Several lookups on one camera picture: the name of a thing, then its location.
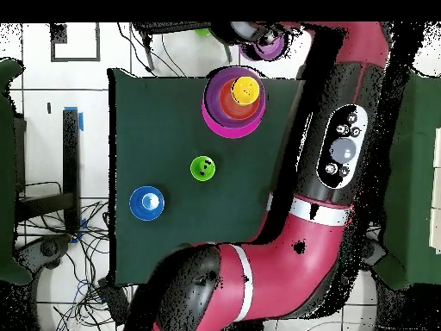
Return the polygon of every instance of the green chair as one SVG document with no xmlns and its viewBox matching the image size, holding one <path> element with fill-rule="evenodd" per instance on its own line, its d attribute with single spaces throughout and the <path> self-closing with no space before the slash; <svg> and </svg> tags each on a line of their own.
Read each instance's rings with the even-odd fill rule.
<svg viewBox="0 0 441 331">
<path fill-rule="evenodd" d="M 429 246 L 436 129 L 441 127 L 441 79 L 411 74 L 390 149 L 382 244 L 374 267 L 393 290 L 441 284 L 441 255 Z"/>
<path fill-rule="evenodd" d="M 9 97 L 10 82 L 23 66 L 15 59 L 0 59 L 0 281 L 25 285 L 44 267 L 54 268 L 67 251 L 71 235 L 79 230 L 78 112 L 63 111 L 64 192 L 45 197 L 19 198 L 24 191 L 24 131 L 26 121 Z M 64 210 L 67 234 L 44 236 L 15 249 L 19 222 Z"/>
</svg>

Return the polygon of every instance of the cable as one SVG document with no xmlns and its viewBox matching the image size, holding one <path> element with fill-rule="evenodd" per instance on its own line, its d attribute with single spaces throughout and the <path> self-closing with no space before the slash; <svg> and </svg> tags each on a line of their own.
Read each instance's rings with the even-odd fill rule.
<svg viewBox="0 0 441 331">
<path fill-rule="evenodd" d="M 84 254 L 84 275 L 85 279 L 80 279 L 78 273 L 78 264 L 75 263 L 72 256 L 66 253 L 67 258 L 71 261 L 73 267 L 73 275 L 78 281 L 75 297 L 73 299 L 73 304 L 64 314 L 62 314 L 58 309 L 55 309 L 60 315 L 59 324 L 56 331 L 81 331 L 81 327 L 87 328 L 97 328 L 98 331 L 114 331 L 113 324 L 114 321 L 109 313 L 109 307 L 106 303 L 102 301 L 100 296 L 96 291 L 96 268 L 93 262 L 93 257 L 96 253 L 108 254 L 97 249 L 103 240 L 109 240 L 109 213 L 102 212 L 102 210 L 108 206 L 108 202 L 98 201 L 93 204 L 81 207 L 82 215 L 87 215 L 88 218 L 85 220 L 84 228 L 78 233 L 75 233 L 72 237 L 77 239 L 79 246 Z M 95 228 L 90 226 L 91 221 L 94 217 L 101 213 L 101 217 L 106 224 L 108 229 Z M 66 234 L 65 222 L 59 216 L 43 215 L 41 218 L 41 224 L 37 224 L 33 220 L 27 220 L 26 224 L 32 228 L 45 229 L 50 231 L 51 234 Z M 54 226 L 49 225 L 49 219 L 53 219 L 58 223 Z M 91 242 L 85 242 L 84 238 L 89 235 L 91 237 Z M 126 297 L 129 297 L 128 290 L 125 290 Z M 112 330 L 106 328 L 106 326 L 112 325 Z"/>
<path fill-rule="evenodd" d="M 133 28 L 132 28 L 132 24 L 130 24 L 130 32 L 132 33 L 132 36 L 135 38 L 135 40 L 144 48 L 144 49 L 146 49 L 146 46 L 144 46 L 143 44 L 142 44 L 142 42 L 138 39 L 138 38 L 136 38 L 136 35 L 134 35 L 134 30 L 133 30 Z M 170 67 L 170 65 L 169 64 L 167 64 L 163 59 L 161 59 L 154 51 L 152 51 L 152 49 L 149 49 L 149 50 L 147 50 L 148 52 L 150 52 L 153 56 L 155 56 L 155 57 L 157 57 L 158 59 L 160 59 L 163 63 L 164 63 L 164 65 L 166 65 L 172 72 L 174 72 L 174 74 L 176 75 L 176 76 L 178 76 L 179 78 L 181 78 L 181 76 L 175 71 L 175 70 L 173 70 L 171 67 Z"/>
<path fill-rule="evenodd" d="M 182 71 L 181 67 L 179 67 L 179 66 L 175 63 L 175 61 L 173 61 L 173 59 L 171 59 L 169 53 L 167 52 L 167 48 L 165 48 L 165 44 L 164 44 L 164 35 L 163 35 L 163 34 L 161 35 L 161 41 L 162 41 L 162 47 L 164 48 L 165 54 L 166 54 L 167 56 L 169 56 L 169 59 L 170 59 L 170 61 L 173 63 L 173 65 L 176 66 L 176 67 L 179 69 L 179 71 L 180 71 L 180 72 L 181 72 L 181 73 L 187 78 L 187 75 L 185 75 L 185 73 Z"/>
<path fill-rule="evenodd" d="M 143 66 L 144 66 L 144 68 L 146 69 L 147 72 L 150 72 L 154 77 L 157 78 L 158 76 L 155 75 L 155 74 L 153 73 L 152 69 L 151 69 L 150 67 L 144 65 L 144 63 L 140 60 L 140 58 L 138 57 L 138 54 L 137 54 L 137 52 L 136 52 L 136 48 L 135 48 L 134 44 L 132 43 L 132 41 L 131 41 L 130 39 L 128 39 L 128 38 L 122 33 L 120 23 L 117 22 L 116 24 L 118 25 L 118 29 L 120 30 L 120 35 L 121 35 L 121 37 L 124 38 L 124 39 L 126 39 L 126 40 L 128 40 L 128 41 L 130 42 L 130 45 L 131 45 L 132 48 L 134 49 L 134 55 L 135 55 L 136 59 L 137 59 L 137 60 L 138 60 Z"/>
</svg>

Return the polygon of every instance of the chair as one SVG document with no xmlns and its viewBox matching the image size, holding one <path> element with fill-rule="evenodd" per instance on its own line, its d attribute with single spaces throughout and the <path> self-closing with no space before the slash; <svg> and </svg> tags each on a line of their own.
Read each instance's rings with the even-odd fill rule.
<svg viewBox="0 0 441 331">
<path fill-rule="evenodd" d="M 150 43 L 152 43 L 152 35 L 183 32 L 186 30 L 198 30 L 210 27 L 211 22 L 134 22 L 134 28 L 141 35 L 142 44 L 146 50 L 148 66 L 151 71 L 154 71 L 155 69 L 150 48 Z M 230 47 L 225 44 L 223 46 L 228 62 L 231 63 L 233 58 Z"/>
<path fill-rule="evenodd" d="M 9 97 L 9 83 L 24 67 L 0 59 L 0 312 L 3 331 L 36 331 L 36 287 L 41 271 L 54 268 L 79 230 L 78 113 L 63 111 L 63 193 L 19 197 L 25 188 L 26 120 Z M 16 248 L 17 226 L 29 218 L 64 210 L 66 234 L 43 236 Z"/>
</svg>

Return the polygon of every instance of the table surface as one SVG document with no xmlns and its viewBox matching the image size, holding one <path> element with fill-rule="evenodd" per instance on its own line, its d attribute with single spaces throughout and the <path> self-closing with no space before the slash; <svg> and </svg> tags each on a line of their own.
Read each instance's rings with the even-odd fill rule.
<svg viewBox="0 0 441 331">
<path fill-rule="evenodd" d="M 441 284 L 441 255 L 429 247 L 439 96 L 441 80 L 410 77 L 390 149 L 383 236 L 389 255 L 375 269 L 395 290 L 414 283 Z"/>
<path fill-rule="evenodd" d="M 260 227 L 283 155 L 299 81 L 264 79 L 260 126 L 230 140 L 202 119 L 206 78 L 136 78 L 114 69 L 116 104 L 117 284 L 145 283 L 155 265 L 183 243 L 244 242 Z M 216 172 L 195 180 L 191 161 L 207 155 Z M 130 211 L 133 191 L 158 188 L 165 209 L 143 222 Z"/>
</svg>

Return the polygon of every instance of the magenta robot arm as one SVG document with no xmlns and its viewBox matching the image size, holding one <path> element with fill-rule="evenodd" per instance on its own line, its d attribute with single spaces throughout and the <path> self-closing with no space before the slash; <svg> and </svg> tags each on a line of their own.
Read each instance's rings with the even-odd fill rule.
<svg viewBox="0 0 441 331">
<path fill-rule="evenodd" d="M 282 232 L 266 245 L 200 246 L 180 265 L 153 331 L 221 331 L 233 322 L 290 318 L 314 310 L 332 281 L 350 220 L 363 153 L 388 57 L 379 22 L 284 22 L 336 28 L 343 45 L 320 106 L 308 113 L 294 196 Z"/>
</svg>

